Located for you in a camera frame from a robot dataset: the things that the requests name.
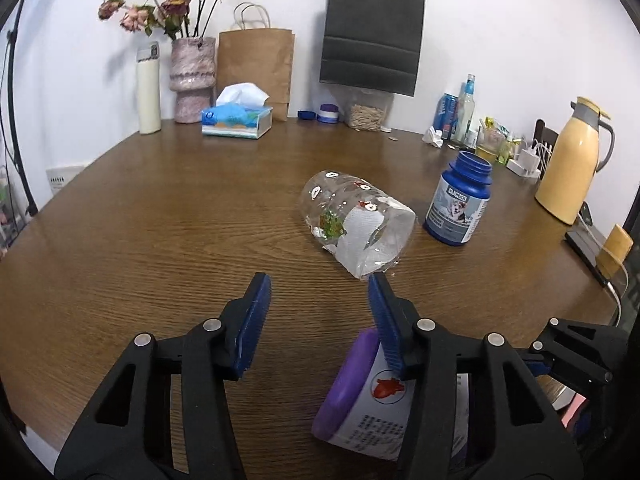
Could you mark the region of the purple supplement bottle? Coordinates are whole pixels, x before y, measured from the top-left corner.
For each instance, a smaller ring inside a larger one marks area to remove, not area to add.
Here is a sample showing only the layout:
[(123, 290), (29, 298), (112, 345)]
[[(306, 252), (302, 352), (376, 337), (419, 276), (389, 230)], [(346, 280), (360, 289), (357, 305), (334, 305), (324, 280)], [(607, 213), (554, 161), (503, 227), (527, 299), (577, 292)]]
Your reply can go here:
[(378, 332), (362, 330), (314, 418), (311, 433), (345, 450), (397, 460), (415, 385), (392, 372)]

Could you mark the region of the black tablet device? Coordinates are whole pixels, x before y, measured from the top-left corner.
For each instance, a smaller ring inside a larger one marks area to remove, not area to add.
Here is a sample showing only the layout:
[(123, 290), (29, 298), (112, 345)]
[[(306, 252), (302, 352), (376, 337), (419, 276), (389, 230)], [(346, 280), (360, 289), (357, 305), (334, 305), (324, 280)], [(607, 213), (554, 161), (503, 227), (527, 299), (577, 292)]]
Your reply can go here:
[(575, 223), (565, 232), (564, 240), (602, 287), (612, 285), (620, 296), (626, 294), (630, 278), (625, 263), (618, 263), (612, 250), (603, 249), (605, 240), (594, 227), (586, 202), (582, 203)]

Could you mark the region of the white power strip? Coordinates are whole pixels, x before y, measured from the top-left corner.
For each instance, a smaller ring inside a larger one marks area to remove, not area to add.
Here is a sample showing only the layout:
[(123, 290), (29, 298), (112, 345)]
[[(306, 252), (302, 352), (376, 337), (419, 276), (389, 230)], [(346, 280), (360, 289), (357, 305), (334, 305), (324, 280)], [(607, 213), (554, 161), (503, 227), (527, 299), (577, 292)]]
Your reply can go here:
[(520, 151), (516, 159), (510, 159), (506, 168), (521, 178), (540, 178), (540, 157), (533, 148)]

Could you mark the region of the blue supplement bottle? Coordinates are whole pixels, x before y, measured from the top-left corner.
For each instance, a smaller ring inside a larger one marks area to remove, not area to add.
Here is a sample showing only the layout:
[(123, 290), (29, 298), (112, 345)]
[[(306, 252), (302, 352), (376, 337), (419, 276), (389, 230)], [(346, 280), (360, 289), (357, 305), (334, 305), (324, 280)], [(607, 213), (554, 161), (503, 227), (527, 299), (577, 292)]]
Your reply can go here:
[(490, 200), (491, 164), (470, 152), (460, 152), (440, 175), (423, 229), (450, 246), (472, 237)]

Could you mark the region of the glass with yellow liquid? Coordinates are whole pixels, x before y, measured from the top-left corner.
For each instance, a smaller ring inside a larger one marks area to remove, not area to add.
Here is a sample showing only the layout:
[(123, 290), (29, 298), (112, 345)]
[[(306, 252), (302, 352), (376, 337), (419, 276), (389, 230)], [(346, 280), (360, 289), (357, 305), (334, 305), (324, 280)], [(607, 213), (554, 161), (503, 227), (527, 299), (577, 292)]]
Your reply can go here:
[(506, 140), (506, 136), (499, 128), (479, 126), (475, 154), (485, 159), (486, 162), (494, 164), (498, 159), (504, 140)]

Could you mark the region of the white paper box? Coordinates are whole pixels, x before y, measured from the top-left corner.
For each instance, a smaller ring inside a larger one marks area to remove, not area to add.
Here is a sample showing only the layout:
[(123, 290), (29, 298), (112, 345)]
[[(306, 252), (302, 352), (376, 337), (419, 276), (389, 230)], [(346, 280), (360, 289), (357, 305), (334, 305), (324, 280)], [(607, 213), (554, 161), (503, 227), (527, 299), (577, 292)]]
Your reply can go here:
[(77, 177), (85, 168), (85, 165), (48, 168), (46, 175), (51, 193), (53, 195), (58, 194), (68, 182), (73, 180), (74, 177)]

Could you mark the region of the blue drink can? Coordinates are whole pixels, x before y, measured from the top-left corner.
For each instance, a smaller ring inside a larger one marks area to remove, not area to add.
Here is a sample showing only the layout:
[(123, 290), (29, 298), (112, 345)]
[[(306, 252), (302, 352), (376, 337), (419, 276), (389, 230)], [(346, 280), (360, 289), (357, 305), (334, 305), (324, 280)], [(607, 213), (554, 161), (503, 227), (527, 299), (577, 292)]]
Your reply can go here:
[(458, 97), (450, 93), (445, 93), (438, 101), (433, 122), (433, 128), (442, 133), (450, 133), (454, 113), (456, 112)]

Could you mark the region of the blue tissue box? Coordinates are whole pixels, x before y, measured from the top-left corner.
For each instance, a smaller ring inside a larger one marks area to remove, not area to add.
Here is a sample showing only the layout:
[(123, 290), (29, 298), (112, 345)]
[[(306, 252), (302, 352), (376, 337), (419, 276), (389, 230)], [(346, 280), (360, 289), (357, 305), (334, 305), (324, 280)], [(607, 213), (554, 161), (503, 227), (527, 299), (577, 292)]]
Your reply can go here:
[(204, 136), (258, 140), (272, 127), (268, 94), (251, 82), (230, 84), (214, 106), (201, 112)]

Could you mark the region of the clear container with grains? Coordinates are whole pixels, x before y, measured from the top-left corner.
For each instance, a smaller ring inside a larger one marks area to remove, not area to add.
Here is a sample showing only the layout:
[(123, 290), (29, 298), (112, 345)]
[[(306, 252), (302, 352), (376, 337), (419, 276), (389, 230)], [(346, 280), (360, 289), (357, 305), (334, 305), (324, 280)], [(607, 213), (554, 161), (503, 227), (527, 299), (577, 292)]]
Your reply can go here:
[(393, 93), (350, 89), (346, 102), (346, 124), (357, 131), (381, 131), (393, 100)]

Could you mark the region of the white thermos bottle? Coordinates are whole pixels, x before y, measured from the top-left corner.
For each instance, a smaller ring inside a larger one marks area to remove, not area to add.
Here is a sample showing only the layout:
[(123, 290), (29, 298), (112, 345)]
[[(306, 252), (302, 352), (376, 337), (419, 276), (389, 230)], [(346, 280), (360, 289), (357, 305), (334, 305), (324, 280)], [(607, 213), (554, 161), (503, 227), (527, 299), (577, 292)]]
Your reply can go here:
[(136, 63), (137, 107), (139, 132), (151, 134), (160, 131), (160, 46), (152, 41), (137, 52)]

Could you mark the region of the blue bottle cap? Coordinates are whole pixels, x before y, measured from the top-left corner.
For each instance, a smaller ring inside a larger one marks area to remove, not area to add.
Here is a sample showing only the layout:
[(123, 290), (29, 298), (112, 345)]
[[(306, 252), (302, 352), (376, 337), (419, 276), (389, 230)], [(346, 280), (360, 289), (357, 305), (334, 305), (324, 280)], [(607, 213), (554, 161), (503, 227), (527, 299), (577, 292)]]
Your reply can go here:
[(312, 122), (317, 118), (317, 114), (313, 110), (299, 110), (297, 112), (297, 118), (305, 122)]

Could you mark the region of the purple white small jar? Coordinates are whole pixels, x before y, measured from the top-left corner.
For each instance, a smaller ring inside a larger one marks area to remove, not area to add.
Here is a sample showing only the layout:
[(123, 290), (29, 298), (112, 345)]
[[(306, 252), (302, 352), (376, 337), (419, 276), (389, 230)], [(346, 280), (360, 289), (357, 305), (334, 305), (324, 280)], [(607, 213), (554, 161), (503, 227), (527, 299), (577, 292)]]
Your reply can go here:
[(324, 124), (337, 124), (340, 121), (340, 109), (335, 104), (321, 104), (318, 110), (317, 120)]

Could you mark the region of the pink ceramic vase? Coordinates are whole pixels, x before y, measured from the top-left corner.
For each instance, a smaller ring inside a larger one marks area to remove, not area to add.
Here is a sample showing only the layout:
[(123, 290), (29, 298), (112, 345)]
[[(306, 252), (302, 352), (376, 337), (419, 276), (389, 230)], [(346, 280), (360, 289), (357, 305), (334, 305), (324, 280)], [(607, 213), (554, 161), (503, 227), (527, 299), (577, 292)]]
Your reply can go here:
[(171, 44), (169, 89), (176, 94), (175, 122), (195, 124), (212, 105), (216, 39), (181, 38)]

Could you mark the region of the brown paper bag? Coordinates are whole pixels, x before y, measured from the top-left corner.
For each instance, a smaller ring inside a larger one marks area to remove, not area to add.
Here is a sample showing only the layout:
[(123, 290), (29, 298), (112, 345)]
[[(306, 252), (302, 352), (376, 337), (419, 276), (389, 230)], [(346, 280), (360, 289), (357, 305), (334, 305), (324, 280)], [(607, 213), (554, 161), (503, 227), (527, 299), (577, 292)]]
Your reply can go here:
[(243, 1), (233, 10), (234, 27), (219, 34), (217, 94), (230, 84), (251, 82), (269, 96), (277, 122), (288, 119), (295, 34), (271, 26), (267, 9)]

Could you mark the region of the black paper bag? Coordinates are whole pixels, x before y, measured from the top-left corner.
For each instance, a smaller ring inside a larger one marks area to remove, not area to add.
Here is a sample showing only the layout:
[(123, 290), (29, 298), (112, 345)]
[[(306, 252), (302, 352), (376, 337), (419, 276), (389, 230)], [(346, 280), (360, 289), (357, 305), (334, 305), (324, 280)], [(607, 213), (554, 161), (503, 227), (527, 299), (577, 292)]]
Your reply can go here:
[(425, 0), (328, 0), (322, 84), (413, 96)]

